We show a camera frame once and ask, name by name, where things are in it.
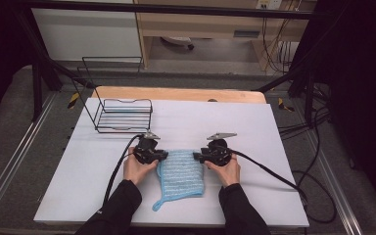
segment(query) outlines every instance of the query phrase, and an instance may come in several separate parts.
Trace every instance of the white cabinet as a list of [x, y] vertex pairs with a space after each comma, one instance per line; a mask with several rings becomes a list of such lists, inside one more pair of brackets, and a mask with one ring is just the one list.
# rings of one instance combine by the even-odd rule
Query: white cabinet
[[[80, 2], [132, 3], [132, 0]], [[33, 9], [50, 57], [80, 61], [82, 57], [140, 57], [134, 13]]]

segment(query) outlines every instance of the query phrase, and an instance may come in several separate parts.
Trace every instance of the black sleeve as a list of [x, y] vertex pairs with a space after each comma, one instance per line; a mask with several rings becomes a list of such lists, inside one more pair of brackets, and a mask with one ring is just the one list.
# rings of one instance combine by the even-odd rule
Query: black sleeve
[[130, 180], [122, 180], [109, 201], [96, 211], [75, 234], [125, 234], [142, 195]]
[[249, 203], [240, 184], [232, 184], [225, 189], [221, 187], [218, 197], [224, 212], [226, 234], [270, 234], [266, 223]]

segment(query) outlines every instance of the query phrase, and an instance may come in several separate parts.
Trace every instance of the blue cloth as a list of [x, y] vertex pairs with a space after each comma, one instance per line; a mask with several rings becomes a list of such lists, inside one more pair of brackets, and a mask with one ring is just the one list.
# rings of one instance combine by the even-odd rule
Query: blue cloth
[[197, 150], [167, 150], [166, 160], [157, 167], [161, 182], [162, 197], [154, 203], [157, 212], [165, 202], [204, 194], [203, 166], [194, 160]]

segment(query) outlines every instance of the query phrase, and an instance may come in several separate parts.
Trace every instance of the metal frame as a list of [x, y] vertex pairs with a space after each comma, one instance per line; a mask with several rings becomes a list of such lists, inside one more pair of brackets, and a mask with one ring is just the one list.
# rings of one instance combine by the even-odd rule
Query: metal frame
[[[38, 9], [60, 9], [60, 10], [79, 10], [79, 11], [103, 11], [103, 12], [133, 12], [133, 13], [161, 13], [161, 14], [186, 14], [186, 15], [209, 15], [209, 16], [228, 16], [228, 17], [247, 17], [247, 18], [268, 18], [268, 19], [296, 19], [296, 20], [310, 20], [310, 21], [326, 21], [333, 20], [332, 14], [318, 13], [318, 12], [285, 12], [285, 11], [270, 11], [270, 10], [251, 10], [251, 9], [229, 9], [229, 8], [215, 8], [215, 7], [189, 7], [189, 6], [168, 6], [168, 5], [134, 5], [134, 4], [120, 4], [120, 3], [93, 3], [93, 2], [67, 2], [67, 1], [44, 1], [44, 0], [7, 0], [6, 4], [12, 10], [15, 21], [18, 22], [23, 29], [24, 35], [27, 39], [29, 54], [37, 61], [36, 68], [38, 71], [34, 73], [34, 79], [40, 79], [41, 76], [55, 79], [54, 71], [58, 71], [71, 79], [83, 84], [85, 87], [94, 88], [94, 84], [87, 82], [84, 78], [78, 76], [74, 72], [66, 69], [57, 62], [53, 61], [43, 50], [43, 45], [40, 44], [37, 35], [29, 24], [29, 21], [24, 15], [24, 9], [38, 8]], [[272, 83], [258, 89], [262, 92], [269, 87], [278, 85], [284, 80], [289, 79], [293, 75], [297, 75], [301, 71], [291, 71], [286, 74], [281, 80], [273, 81]], [[342, 192], [333, 172], [330, 170], [326, 159], [321, 153], [320, 163], [330, 189], [339, 205], [340, 216], [349, 234], [361, 234], [359, 225], [345, 195]]]

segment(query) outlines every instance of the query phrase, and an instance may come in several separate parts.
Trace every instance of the gray floor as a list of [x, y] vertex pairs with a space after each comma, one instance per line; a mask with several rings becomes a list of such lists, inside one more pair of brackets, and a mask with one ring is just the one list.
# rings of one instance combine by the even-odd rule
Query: gray floor
[[[259, 70], [256, 57], [250, 53], [250, 43], [197, 39], [195, 46], [193, 51], [187, 51], [183, 47], [167, 45], [157, 39], [154, 41], [151, 67], [142, 72], [145, 75], [121, 79], [117, 84], [249, 90], [260, 87], [275, 77], [265, 76], [265, 72]], [[297, 112], [288, 112], [277, 107], [279, 97], [284, 99], [287, 106], [302, 103], [302, 99], [296, 99], [294, 102], [282, 92], [288, 85], [289, 83], [285, 82], [275, 91], [266, 94], [278, 126], [301, 123]], [[75, 126], [82, 109], [80, 103], [77, 103], [72, 110], [67, 109], [72, 92], [71, 86], [66, 84], [64, 89], [57, 93], [54, 106], [2, 198], [0, 232], [46, 234], [47, 231], [48, 234], [57, 234], [60, 233], [57, 231], [72, 233], [77, 228], [77, 226], [47, 226], [32, 221], [39, 206], [38, 199], [48, 187], [63, 155], [63, 148], [68, 145], [71, 128]], [[20, 70], [0, 106], [0, 172], [4, 170], [22, 140], [31, 117], [31, 72]], [[348, 155], [334, 124], [325, 122], [319, 129], [322, 150], [344, 189], [362, 231], [364, 234], [376, 234], [374, 189], [362, 171], [350, 168]], [[305, 169], [313, 158], [313, 149], [305, 134], [285, 140], [284, 147], [291, 169]], [[317, 165], [310, 173], [323, 181]], [[309, 196], [308, 213], [318, 218], [328, 218], [332, 210], [325, 194], [310, 180], [305, 181], [303, 188]], [[329, 224], [309, 222], [309, 234], [346, 234], [339, 217]], [[273, 231], [281, 234], [303, 232], [277, 228], [273, 228]]]

